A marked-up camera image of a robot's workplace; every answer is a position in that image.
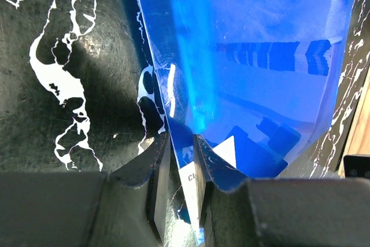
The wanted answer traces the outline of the blue plastic folder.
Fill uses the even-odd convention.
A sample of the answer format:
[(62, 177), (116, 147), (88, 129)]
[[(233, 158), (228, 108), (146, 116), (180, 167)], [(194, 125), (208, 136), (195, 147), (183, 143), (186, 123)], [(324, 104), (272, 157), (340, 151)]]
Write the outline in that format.
[(276, 178), (331, 124), (354, 0), (138, 0), (161, 103), (195, 203), (200, 135), (239, 172)]

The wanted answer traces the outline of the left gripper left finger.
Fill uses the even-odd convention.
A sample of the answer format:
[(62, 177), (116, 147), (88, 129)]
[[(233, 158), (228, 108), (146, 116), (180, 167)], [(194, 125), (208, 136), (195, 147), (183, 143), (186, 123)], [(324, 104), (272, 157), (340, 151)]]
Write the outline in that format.
[(163, 246), (171, 163), (170, 134), (105, 180), (88, 246)]

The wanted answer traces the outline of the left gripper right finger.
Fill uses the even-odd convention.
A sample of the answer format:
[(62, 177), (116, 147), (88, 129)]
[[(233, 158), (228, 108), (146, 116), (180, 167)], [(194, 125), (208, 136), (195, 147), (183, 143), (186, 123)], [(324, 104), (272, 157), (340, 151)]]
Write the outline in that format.
[(193, 136), (199, 226), (205, 246), (259, 246), (249, 178)]

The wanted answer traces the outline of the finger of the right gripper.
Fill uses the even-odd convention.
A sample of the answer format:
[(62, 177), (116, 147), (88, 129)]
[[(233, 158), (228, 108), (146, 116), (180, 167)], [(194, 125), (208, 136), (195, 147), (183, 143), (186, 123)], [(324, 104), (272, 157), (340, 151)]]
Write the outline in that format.
[(343, 158), (346, 178), (370, 178), (370, 157), (346, 155)]

